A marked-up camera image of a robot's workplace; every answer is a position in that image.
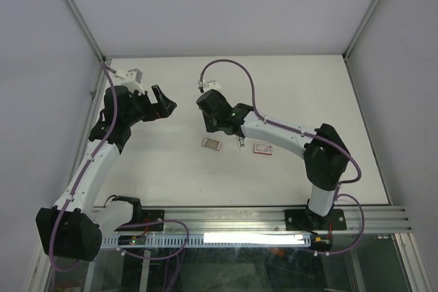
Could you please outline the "staple box tray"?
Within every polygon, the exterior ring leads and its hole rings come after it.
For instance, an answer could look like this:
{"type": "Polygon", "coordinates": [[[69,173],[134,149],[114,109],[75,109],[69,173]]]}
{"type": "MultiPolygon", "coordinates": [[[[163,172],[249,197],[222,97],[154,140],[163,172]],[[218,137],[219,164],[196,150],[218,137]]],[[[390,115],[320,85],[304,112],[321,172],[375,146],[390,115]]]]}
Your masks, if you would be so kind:
{"type": "Polygon", "coordinates": [[[222,142],[218,141],[218,140],[213,140],[211,138],[206,137],[202,143],[201,146],[204,148],[208,148],[214,151],[220,151],[221,146],[222,146],[222,142]]]}

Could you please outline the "pink white mini stapler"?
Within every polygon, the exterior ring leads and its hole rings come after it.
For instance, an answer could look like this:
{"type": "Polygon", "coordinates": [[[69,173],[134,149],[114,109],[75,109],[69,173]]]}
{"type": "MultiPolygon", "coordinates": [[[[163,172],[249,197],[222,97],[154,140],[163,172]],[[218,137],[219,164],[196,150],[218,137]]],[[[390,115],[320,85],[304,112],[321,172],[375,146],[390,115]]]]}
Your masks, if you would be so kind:
{"type": "Polygon", "coordinates": [[[244,150],[246,148],[245,138],[244,137],[238,137],[238,146],[240,150],[244,150]]]}

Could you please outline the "red white staple box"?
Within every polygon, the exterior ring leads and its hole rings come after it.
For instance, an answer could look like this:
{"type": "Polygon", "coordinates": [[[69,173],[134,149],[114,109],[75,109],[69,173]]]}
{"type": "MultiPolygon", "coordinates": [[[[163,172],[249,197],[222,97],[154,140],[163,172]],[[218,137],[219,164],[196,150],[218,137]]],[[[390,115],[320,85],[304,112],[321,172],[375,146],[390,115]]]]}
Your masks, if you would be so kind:
{"type": "Polygon", "coordinates": [[[269,144],[255,143],[253,152],[258,155],[272,155],[273,148],[269,144]]]}

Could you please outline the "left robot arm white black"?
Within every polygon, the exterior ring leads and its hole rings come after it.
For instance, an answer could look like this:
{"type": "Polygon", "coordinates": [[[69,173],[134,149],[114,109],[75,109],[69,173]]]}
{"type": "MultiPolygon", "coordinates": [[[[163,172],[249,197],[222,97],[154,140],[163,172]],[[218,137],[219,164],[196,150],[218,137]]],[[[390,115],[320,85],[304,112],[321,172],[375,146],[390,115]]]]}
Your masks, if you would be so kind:
{"type": "Polygon", "coordinates": [[[158,85],[151,89],[156,103],[148,94],[123,85],[106,89],[104,108],[90,131],[86,154],[74,177],[55,204],[36,215],[43,250],[50,259],[91,261],[103,239],[115,230],[141,226],[144,214],[139,198],[115,196],[98,213],[93,208],[107,173],[131,137],[132,126],[167,118],[177,106],[158,85]]]}

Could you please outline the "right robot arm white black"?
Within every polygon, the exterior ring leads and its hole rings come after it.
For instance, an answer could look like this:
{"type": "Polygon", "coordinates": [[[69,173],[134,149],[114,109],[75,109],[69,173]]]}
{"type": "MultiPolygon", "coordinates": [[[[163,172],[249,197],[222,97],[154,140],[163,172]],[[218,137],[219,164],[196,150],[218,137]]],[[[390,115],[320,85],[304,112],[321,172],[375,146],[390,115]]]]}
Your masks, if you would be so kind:
{"type": "Polygon", "coordinates": [[[337,131],[329,124],[319,128],[287,127],[269,123],[256,114],[253,106],[231,106],[217,90],[208,90],[196,101],[208,133],[223,132],[242,139],[250,138],[278,146],[300,157],[307,179],[312,184],[306,220],[322,228],[331,219],[335,192],[349,162],[349,152],[337,131]]]}

